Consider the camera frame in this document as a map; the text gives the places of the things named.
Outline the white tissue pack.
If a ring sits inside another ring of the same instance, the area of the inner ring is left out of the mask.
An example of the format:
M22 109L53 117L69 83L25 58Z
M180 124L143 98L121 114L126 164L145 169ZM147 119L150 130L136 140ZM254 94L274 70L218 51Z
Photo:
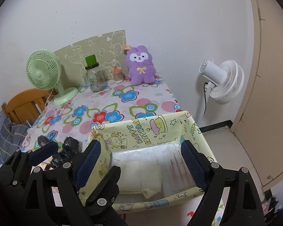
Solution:
M196 186L179 144L114 152L114 165L121 168L118 203L154 201Z

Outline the dark grey rolled socks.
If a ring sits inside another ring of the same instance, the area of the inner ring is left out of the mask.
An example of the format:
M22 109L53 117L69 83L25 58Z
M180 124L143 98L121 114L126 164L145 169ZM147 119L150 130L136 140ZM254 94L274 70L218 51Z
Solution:
M39 147L43 147L49 143L49 139L46 136L41 135L37 138L37 142Z

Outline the black plastic bag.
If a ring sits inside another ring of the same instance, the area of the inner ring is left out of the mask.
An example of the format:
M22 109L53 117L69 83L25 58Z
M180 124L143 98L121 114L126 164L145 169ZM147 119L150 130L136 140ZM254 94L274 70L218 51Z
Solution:
M52 156L50 167L55 169L62 166L64 163L71 162L73 158L80 152L80 143L73 137L66 137L62 149Z

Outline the blue plaid bedding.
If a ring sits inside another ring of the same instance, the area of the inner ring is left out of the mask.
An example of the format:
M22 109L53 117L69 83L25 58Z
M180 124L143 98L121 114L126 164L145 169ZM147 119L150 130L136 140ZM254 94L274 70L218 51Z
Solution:
M0 119L0 166L18 149L24 151L30 144L25 138L28 129L32 127L29 122L16 124L8 117Z

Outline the floral tablecloth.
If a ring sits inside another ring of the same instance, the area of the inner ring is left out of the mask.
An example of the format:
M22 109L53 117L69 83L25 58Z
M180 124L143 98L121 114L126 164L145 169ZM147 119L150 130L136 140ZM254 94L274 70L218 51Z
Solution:
M63 105L49 103L25 138L24 151L38 149L41 135L62 144L70 136L85 148L93 127L146 116L183 112L160 76L152 84L133 86L130 82L109 81L103 91L93 93L81 86L78 94ZM186 225L194 215L202 195L182 204L133 213L122 213L134 225Z

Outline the yellow cartoon fabric bin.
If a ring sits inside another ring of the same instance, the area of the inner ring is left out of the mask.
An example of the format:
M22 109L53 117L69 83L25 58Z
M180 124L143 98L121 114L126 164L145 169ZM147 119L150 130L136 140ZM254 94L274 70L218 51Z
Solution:
M112 167L111 154L114 152L137 150L164 143L179 144L181 149L181 143L189 140L210 162L215 161L215 156L201 130L187 111L101 124L90 131L89 140L94 139L101 143L101 154L88 182L79 190L79 198L84 204ZM202 194L203 190L195 186L163 199L148 202L118 203L116 199L113 208L119 213L153 210L182 204Z

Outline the wooden chair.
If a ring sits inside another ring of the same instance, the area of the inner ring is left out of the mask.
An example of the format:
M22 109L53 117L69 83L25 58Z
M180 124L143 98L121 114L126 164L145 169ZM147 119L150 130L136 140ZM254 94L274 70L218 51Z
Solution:
M14 123L33 124L45 109L46 101L53 100L56 91L47 92L32 88L14 96L7 104L2 104L4 114Z

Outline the beige door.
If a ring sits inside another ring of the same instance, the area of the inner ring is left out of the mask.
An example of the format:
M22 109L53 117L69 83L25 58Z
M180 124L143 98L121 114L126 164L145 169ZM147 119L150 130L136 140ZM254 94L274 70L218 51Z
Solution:
M231 130L268 190L283 180L283 10L251 0L254 52L243 101Z

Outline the glass mason jar mug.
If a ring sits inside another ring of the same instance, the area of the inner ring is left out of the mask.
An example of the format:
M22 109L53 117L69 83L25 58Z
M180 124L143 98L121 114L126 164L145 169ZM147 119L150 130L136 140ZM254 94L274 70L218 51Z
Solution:
M86 78L92 92L100 92L105 88L105 77L99 64L93 66L86 66Z

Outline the green desk fan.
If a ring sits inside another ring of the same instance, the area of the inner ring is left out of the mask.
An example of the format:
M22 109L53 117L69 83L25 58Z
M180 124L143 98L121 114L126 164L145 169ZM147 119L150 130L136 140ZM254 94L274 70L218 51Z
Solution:
M62 86L62 67L57 56L46 50L32 53L26 64L26 75L31 84L39 90L57 89L55 105L63 105L78 94L76 87Z

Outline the cotton swab container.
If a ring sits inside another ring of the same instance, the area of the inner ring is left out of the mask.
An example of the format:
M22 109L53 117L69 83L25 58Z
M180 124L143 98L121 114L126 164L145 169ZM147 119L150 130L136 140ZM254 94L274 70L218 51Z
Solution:
M112 75L112 80L116 83L121 83L124 80L124 74L121 68L115 67L113 70L110 71Z

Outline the white floor fan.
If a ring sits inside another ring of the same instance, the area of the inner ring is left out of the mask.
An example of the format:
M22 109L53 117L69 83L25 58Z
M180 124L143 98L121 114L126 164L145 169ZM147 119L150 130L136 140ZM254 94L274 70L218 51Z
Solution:
M208 80L205 84L205 97L212 98L220 105L231 102L244 84L244 71L234 60L224 61L220 65L204 60L199 73Z

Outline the green cup on jar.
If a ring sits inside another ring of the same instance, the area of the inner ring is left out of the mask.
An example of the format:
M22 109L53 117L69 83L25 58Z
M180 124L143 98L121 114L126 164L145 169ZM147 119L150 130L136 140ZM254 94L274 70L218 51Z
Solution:
M89 55L85 58L88 67L97 67L98 62L95 55Z

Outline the purple plush bunny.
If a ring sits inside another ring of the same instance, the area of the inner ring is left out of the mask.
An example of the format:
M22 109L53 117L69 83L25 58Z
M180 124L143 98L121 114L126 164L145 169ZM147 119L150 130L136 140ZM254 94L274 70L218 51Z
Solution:
M154 83L156 69L152 62L152 55L144 45L132 47L128 50L125 63L131 85L138 86L142 83Z

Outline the green patterned mat board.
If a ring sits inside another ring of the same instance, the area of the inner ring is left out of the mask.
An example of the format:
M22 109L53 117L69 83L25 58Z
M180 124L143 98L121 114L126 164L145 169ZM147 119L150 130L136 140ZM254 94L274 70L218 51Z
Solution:
M120 68L127 76L126 55L122 49L125 44L126 32L120 30L93 36L56 50L54 54L61 63L61 80L64 88L84 85L86 57L91 55L95 55L105 80L113 79L111 71L114 68Z

